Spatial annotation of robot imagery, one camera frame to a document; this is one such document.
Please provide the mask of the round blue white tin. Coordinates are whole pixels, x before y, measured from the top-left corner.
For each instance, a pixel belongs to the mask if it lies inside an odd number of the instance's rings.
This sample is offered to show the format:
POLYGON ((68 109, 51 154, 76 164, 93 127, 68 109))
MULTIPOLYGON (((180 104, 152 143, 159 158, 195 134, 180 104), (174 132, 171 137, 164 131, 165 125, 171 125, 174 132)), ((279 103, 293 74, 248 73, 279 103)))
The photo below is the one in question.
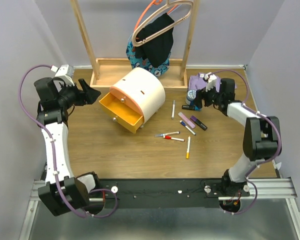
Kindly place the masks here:
POLYGON ((197 96, 197 91, 195 89, 188 90, 186 93, 185 103, 189 106, 194 104, 197 96))

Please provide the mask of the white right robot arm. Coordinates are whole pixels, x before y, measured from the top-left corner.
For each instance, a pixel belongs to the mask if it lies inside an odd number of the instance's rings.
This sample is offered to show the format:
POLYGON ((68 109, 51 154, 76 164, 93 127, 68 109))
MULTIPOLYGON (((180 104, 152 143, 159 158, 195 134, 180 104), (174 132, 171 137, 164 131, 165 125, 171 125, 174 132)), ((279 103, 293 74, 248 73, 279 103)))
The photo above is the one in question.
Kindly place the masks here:
POLYGON ((271 162, 282 151, 279 119, 258 113, 235 97, 235 81, 222 78, 219 89, 212 80, 196 91, 194 99, 194 105, 199 109, 212 105, 244 126, 243 153, 220 180, 219 190, 224 196, 243 191, 249 175, 260 165, 271 162))

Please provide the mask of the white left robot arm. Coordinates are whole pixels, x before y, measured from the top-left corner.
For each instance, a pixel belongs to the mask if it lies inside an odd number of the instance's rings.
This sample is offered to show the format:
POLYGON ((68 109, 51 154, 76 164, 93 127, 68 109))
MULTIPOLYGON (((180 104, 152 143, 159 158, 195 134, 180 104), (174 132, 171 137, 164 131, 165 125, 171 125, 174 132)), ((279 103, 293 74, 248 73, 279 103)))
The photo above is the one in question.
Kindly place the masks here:
POLYGON ((68 151, 68 110, 93 104, 100 91, 79 79, 80 87, 60 77, 44 77, 34 82, 39 96, 36 121, 46 149, 45 185, 38 189, 39 199, 54 216, 88 207, 89 197, 100 194, 101 185, 96 173, 75 177, 68 151))

